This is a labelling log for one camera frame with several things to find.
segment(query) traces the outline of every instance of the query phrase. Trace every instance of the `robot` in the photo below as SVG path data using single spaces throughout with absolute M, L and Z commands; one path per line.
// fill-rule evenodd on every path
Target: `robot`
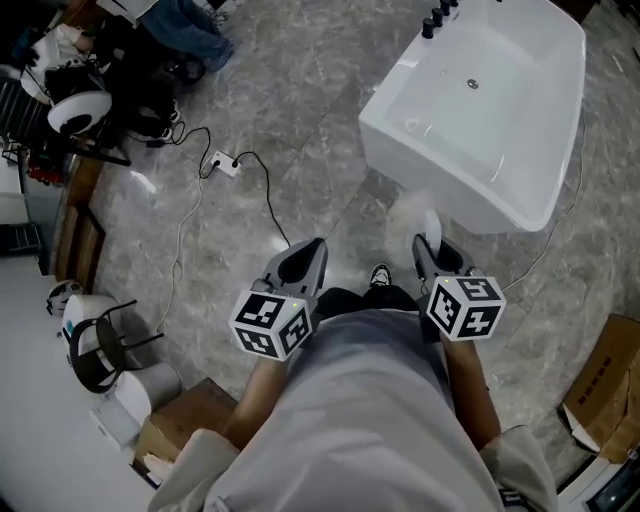
M 478 275 L 471 256 L 441 237 L 415 235 L 413 260 L 423 295 L 417 299 L 425 343 L 489 338 L 506 300 L 496 280 Z M 322 238 L 300 242 L 275 256 L 250 290 L 241 292 L 229 326 L 245 352 L 287 360 L 304 348 L 323 320 L 315 309 L 329 258 Z

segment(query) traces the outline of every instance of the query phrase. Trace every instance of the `black cable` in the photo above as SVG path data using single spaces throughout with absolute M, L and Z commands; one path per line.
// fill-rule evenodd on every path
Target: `black cable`
M 175 136 L 175 130 L 176 128 L 180 125 L 180 127 L 182 128 L 182 131 L 180 132 L 180 135 L 178 137 Z M 185 124 L 184 121 L 178 121 L 175 126 L 174 126 L 174 133 L 171 136 L 171 142 L 166 142 L 164 145 L 167 146 L 180 146 L 181 144 L 184 144 L 185 141 L 189 138 L 189 136 L 192 133 L 196 133 L 198 131 L 205 131 L 207 133 L 207 147 L 204 150 L 204 153 L 202 153 L 202 158 L 200 158 L 200 166 L 198 167 L 198 176 L 201 180 L 206 180 L 208 179 L 213 172 L 216 170 L 216 167 L 213 166 L 211 168 L 211 170 L 206 173 L 203 174 L 202 173 L 202 167 L 204 165 L 204 160 L 207 156 L 207 153 L 209 152 L 209 149 L 211 148 L 211 131 L 209 131 L 209 128 L 207 128 L 206 126 L 200 126 L 198 128 L 194 128 L 192 130 L 189 130 L 188 132 L 185 133 L 187 127 L 187 125 Z M 133 137 L 130 134 L 126 134 L 128 137 L 131 137 L 134 140 L 137 140 L 138 142 L 145 142 L 142 141 L 140 139 L 137 139 L 136 137 Z M 273 222 L 275 223 L 276 227 L 278 228 L 278 231 L 280 231 L 280 234 L 282 235 L 282 238 L 285 239 L 285 241 L 287 242 L 287 245 L 289 247 L 291 247 L 291 242 L 289 241 L 289 239 L 287 238 L 287 235 L 285 235 L 284 230 L 282 229 L 282 226 L 280 225 L 280 223 L 278 222 L 278 219 L 276 219 L 276 215 L 273 212 L 273 206 L 271 205 L 271 180 L 269 179 L 269 169 L 267 168 L 267 166 L 264 164 L 264 162 L 260 159 L 260 157 L 258 156 L 257 153 L 254 153 L 253 151 L 245 151 L 243 153 L 240 153 L 235 160 L 233 161 L 233 163 L 231 165 L 233 165 L 234 167 L 236 167 L 238 165 L 238 162 L 240 161 L 240 157 L 243 157 L 244 155 L 253 155 L 255 157 L 255 159 L 260 162 L 260 165 L 262 166 L 262 168 L 264 169 L 264 173 L 265 176 L 267 178 L 267 205 L 269 206 L 269 212 L 271 213 L 271 218 L 273 219 Z
M 38 83 L 38 81 L 36 80 L 36 77 L 34 77 L 34 76 L 31 74 L 31 71 L 29 71 L 29 70 L 25 67 L 25 68 L 24 68 L 24 72 L 25 72 L 25 73 L 27 73 L 27 75 L 29 75 L 29 76 L 31 77 L 31 80 L 33 80 L 33 81 L 35 82 L 35 84 L 38 86 L 38 89 L 40 89 L 40 91 L 42 91 L 42 94 L 44 94 L 44 95 L 47 97 L 47 99 L 48 99 L 49 101 L 53 101 L 53 99 L 51 98 L 51 96 L 49 95 L 49 93 L 48 93 L 47 91 L 45 91 L 45 90 L 43 89 L 43 87 Z
M 264 162 L 262 160 L 260 160 L 260 157 L 257 155 L 257 153 L 254 153 L 253 151 L 245 151 L 243 153 L 240 153 L 235 160 L 233 161 L 233 163 L 231 165 L 233 165 L 234 167 L 237 166 L 238 161 L 240 160 L 240 157 L 244 156 L 244 155 L 253 155 L 255 157 L 255 159 L 260 162 L 260 165 L 262 166 L 262 168 L 264 169 L 264 173 L 265 176 L 267 177 L 267 205 L 269 205 L 269 212 L 271 212 L 271 218 L 273 219 L 273 222 L 275 223 L 275 225 L 277 226 L 278 230 L 280 231 L 280 234 L 282 235 L 282 237 L 285 239 L 285 241 L 287 242 L 287 245 L 289 247 L 291 247 L 291 242 L 289 242 L 289 239 L 287 238 L 287 235 L 284 234 L 284 230 L 282 229 L 282 226 L 280 225 L 280 223 L 278 222 L 278 219 L 276 219 L 275 214 L 273 213 L 273 206 L 271 206 L 271 183 L 269 181 L 269 169 L 267 169 L 267 166 L 264 165 Z
M 182 126 L 182 132 L 180 132 L 180 136 L 176 139 L 175 129 L 178 125 Z M 193 128 L 192 130 L 189 130 L 187 133 L 185 133 L 185 130 L 187 129 L 187 125 L 185 124 L 184 121 L 178 121 L 173 129 L 174 129 L 174 133 L 171 136 L 171 142 L 167 142 L 167 145 L 180 146 L 181 144 L 184 144 L 186 142 L 186 140 L 189 138 L 189 135 L 191 135 L 192 133 L 196 133 L 199 131 L 204 131 L 207 133 L 207 147 L 205 148 L 204 153 L 202 153 L 202 157 L 200 158 L 200 165 L 198 166 L 198 176 L 200 177 L 201 180 L 206 180 L 209 176 L 211 176 L 211 173 L 213 172 L 213 169 L 211 169 L 206 175 L 202 174 L 204 159 L 206 158 L 207 153 L 211 148 L 211 131 L 209 131 L 209 128 L 207 128 L 206 126 L 200 126 L 198 128 Z
M 130 133 L 124 132 L 124 134 L 125 134 L 127 137 L 129 137 L 130 139 L 136 140 L 136 141 L 140 142 L 141 144 L 146 144 L 146 143 L 147 143 L 147 141 L 146 141 L 146 140 L 142 140 L 142 139 L 139 139 L 138 137 L 134 137 L 134 136 L 133 136 L 133 135 L 131 135 Z

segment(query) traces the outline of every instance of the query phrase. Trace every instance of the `marble floor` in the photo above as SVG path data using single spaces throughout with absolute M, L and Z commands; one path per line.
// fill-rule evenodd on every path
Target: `marble floor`
M 403 244 L 424 198 L 367 167 L 357 116 L 420 29 L 428 4 L 247 0 L 225 26 L 235 56 L 180 97 L 188 125 L 210 128 L 213 149 L 252 149 L 266 162 L 273 206 L 292 241 L 327 238 L 327 286 L 364 290 L 370 268 L 391 260 L 396 282 L 418 293 Z M 585 454 L 556 407 L 608 313 L 640 316 L 640 62 L 632 50 L 640 31 L 611 0 L 596 5 L 583 26 L 584 124 L 554 219 L 576 197 L 584 136 L 578 203 L 530 275 L 508 290 L 499 332 L 478 344 L 503 426 L 529 424 L 558 481 Z M 91 204 L 107 232 L 97 287 L 140 301 L 126 318 L 129 330 L 154 330 L 166 307 L 177 227 L 197 199 L 205 143 L 202 134 L 161 150 L 132 143 L 133 166 L 102 173 Z M 203 188 L 202 206 L 184 227 L 183 276 L 166 337 L 145 356 L 170 362 L 186 386 L 208 375 L 237 397 L 254 360 L 230 341 L 228 315 L 284 241 L 255 161 L 247 158 L 235 180 L 216 174 Z M 506 286 L 541 253 L 553 223 L 538 233 L 495 236 L 445 227 Z

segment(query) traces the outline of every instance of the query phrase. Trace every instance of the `cardboard box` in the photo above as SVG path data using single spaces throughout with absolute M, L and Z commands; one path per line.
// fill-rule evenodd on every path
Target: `cardboard box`
M 640 443 L 640 323 L 610 315 L 562 412 L 572 435 L 614 463 Z
M 221 433 L 237 402 L 213 380 L 205 379 L 149 416 L 136 446 L 133 468 L 157 488 L 161 479 L 149 472 L 144 456 L 173 463 L 198 429 Z

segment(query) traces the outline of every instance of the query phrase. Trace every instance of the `power strip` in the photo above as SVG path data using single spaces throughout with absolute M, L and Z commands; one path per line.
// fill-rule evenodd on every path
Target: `power strip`
M 222 151 L 216 151 L 209 161 L 214 168 L 220 169 L 232 178 L 235 178 L 238 172 L 242 170 L 242 164 L 240 162 L 237 162 Z

